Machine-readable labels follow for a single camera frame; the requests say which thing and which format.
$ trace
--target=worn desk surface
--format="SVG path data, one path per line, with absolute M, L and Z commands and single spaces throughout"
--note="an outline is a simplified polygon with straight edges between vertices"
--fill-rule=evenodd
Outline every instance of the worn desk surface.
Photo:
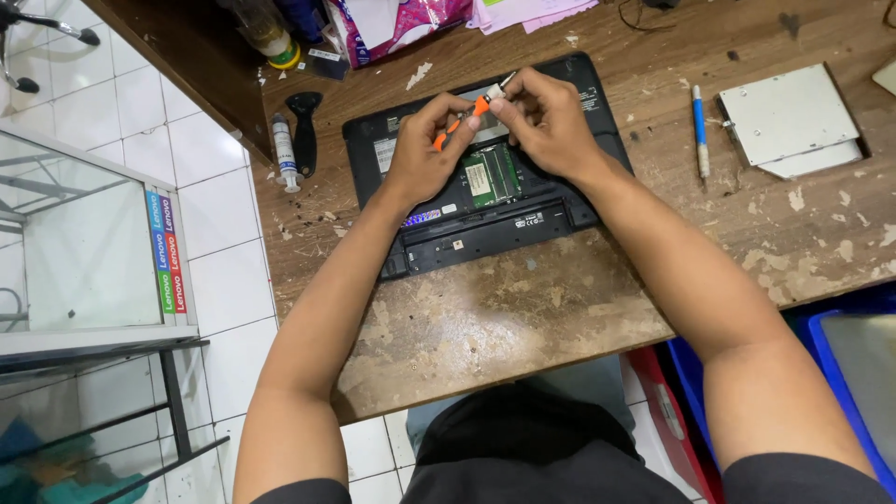
M 635 3 L 629 16 L 634 16 Z M 780 306 L 896 277 L 896 97 L 871 74 L 896 55 L 884 1 L 684 0 L 640 33 L 600 5 L 525 35 L 448 30 L 344 83 L 265 70 L 265 108 L 321 91 L 317 173 L 287 195 L 253 166 L 277 311 L 294 300 L 358 217 L 341 137 L 346 120 L 574 50 L 598 70 L 636 176 L 699 225 Z M 779 14 L 798 14 L 795 39 Z M 734 50 L 739 61 L 729 58 Z M 742 169 L 707 103 L 713 167 L 701 191 L 689 84 L 704 96 L 826 61 L 874 156 L 796 181 Z M 433 66 L 406 90 L 425 62 Z M 672 328 L 606 230 L 379 285 L 334 404 L 343 423 L 655 343 Z

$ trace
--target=laptop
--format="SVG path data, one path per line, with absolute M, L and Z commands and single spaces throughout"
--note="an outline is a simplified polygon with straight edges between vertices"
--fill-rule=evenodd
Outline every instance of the laptop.
M 588 55 L 575 52 L 533 67 L 575 84 L 594 139 L 632 172 Z M 451 93 L 474 100 L 506 76 L 497 75 Z M 362 209 L 389 172 L 401 118 L 417 112 L 431 99 L 351 119 L 342 126 Z M 507 143 L 507 135 L 507 128 L 495 116 L 482 116 L 479 132 L 444 189 L 415 207 L 401 225 L 380 272 L 381 280 L 501 254 L 600 223 L 578 189 L 540 169 L 525 152 Z

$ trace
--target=black pry tool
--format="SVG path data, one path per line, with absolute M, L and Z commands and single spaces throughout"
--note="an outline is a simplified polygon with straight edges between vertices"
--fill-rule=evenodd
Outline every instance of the black pry tool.
M 292 135 L 292 151 L 296 156 L 298 172 L 303 177 L 314 175 L 317 167 L 317 135 L 311 116 L 323 101 L 316 91 L 302 91 L 286 99 L 286 106 L 296 114 L 296 132 Z

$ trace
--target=screwdriver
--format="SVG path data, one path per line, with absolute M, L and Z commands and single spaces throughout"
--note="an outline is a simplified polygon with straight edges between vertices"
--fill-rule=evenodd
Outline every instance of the screwdriver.
M 457 116 L 457 120 L 454 121 L 454 124 L 452 124 L 445 133 L 442 133 L 435 138 L 435 142 L 433 142 L 435 149 L 441 152 L 442 149 L 445 148 L 448 142 L 451 141 L 451 137 L 454 136 L 454 131 L 457 130 L 457 126 L 461 125 L 463 119 L 469 116 L 481 116 L 485 114 L 488 112 L 488 104 L 491 103 L 492 100 L 495 98 L 503 98 L 504 86 L 510 82 L 514 75 L 516 75 L 516 72 L 511 72 L 511 74 L 507 75 L 507 78 L 501 81 L 500 84 L 493 84 L 492 87 L 488 88 L 486 94 L 480 94 L 472 107 Z

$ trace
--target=jeans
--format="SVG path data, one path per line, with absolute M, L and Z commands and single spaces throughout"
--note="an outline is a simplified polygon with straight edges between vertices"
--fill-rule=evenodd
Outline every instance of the jeans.
M 583 403 L 597 404 L 613 415 L 629 436 L 634 431 L 634 417 L 625 403 L 622 388 L 622 370 L 619 356 L 609 355 L 594 361 L 555 369 L 534 377 L 523 378 L 526 383 L 549 394 L 559 395 Z M 423 404 L 408 410 L 408 438 L 414 448 L 414 456 L 420 450 L 423 435 L 439 413 L 470 394 L 456 395 L 434 403 Z

